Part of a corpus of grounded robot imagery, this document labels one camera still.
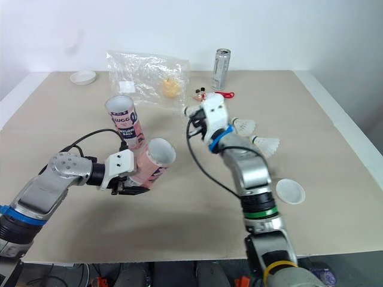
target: orange ring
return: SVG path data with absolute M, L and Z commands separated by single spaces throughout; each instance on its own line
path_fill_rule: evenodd
M 297 264 L 291 262 L 291 261 L 288 261 L 288 260 L 281 260 L 281 261 L 275 261 L 273 262 L 272 264 L 270 264 L 266 270 L 263 272 L 263 283 L 265 284 L 265 287 L 268 287 L 268 283 L 267 283 L 267 280 L 268 280 L 268 277 L 269 277 L 269 273 L 270 271 L 276 267 L 276 266 L 280 266 L 280 265 L 290 265 L 290 266 L 293 266 L 293 267 L 298 267 Z

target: shuttlecock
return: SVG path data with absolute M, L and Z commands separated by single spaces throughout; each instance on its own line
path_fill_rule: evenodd
M 260 138 L 258 136 L 250 137 L 250 141 L 262 152 L 266 157 L 272 157 L 276 149 L 279 147 L 279 139 L 275 138 Z
M 256 122 L 253 120 L 240 120 L 239 118 L 233 118 L 232 124 L 238 135 L 248 137 L 256 129 Z

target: white bowl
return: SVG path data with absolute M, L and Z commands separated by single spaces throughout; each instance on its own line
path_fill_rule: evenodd
M 94 71 L 82 70 L 70 76 L 71 82 L 76 85 L 88 85 L 96 79 L 97 74 Z
M 280 199 L 289 204 L 299 204 L 306 199 L 306 193 L 303 187 L 291 179 L 281 179 L 276 184 L 275 189 Z

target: robotic arm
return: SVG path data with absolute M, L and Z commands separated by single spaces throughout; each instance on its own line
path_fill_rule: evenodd
M 54 155 L 9 206 L 0 206 L 0 287 L 16 284 L 22 269 L 20 258 L 64 200 L 70 186 L 95 185 L 101 190 L 112 189 L 112 194 L 135 195 L 148 191 L 124 186 L 126 176 L 135 169 L 133 152 L 124 142 L 121 151 L 110 155 L 104 164 L 67 150 Z
M 190 118 L 188 146 L 190 138 L 201 133 L 209 150 L 220 154 L 233 173 L 236 196 L 241 199 L 249 232 L 245 245 L 252 272 L 271 287 L 324 286 L 309 271 L 297 267 L 296 254 L 271 194 L 267 162 L 254 145 L 233 132 L 222 95 L 208 94 L 200 106 L 189 110 L 186 111 Z M 126 175 L 134 170 L 134 162 L 133 153 L 127 147 L 120 150 L 109 156 L 105 164 L 99 164 L 64 149 L 51 158 L 45 170 L 28 182 L 9 206 L 0 206 L 0 287 L 14 286 L 21 272 L 20 258 L 66 197 L 70 186 L 95 185 L 112 189 L 112 194 L 148 191 L 124 186 Z
M 262 277 L 266 286 L 323 286 L 313 274 L 297 266 L 297 256 L 271 193 L 267 162 L 228 124 L 222 95 L 208 94 L 200 106 L 186 109 L 185 114 L 189 117 L 188 146 L 189 139 L 201 133 L 209 150 L 220 154 L 232 171 L 249 232 L 245 245 L 252 272 Z M 190 124 L 195 131 L 189 131 Z

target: feathers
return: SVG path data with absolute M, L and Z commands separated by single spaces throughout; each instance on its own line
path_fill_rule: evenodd
M 258 136 L 252 136 L 250 137 L 250 141 L 266 158 L 273 156 L 276 149 L 279 147 L 279 139 L 276 138 L 260 138 Z

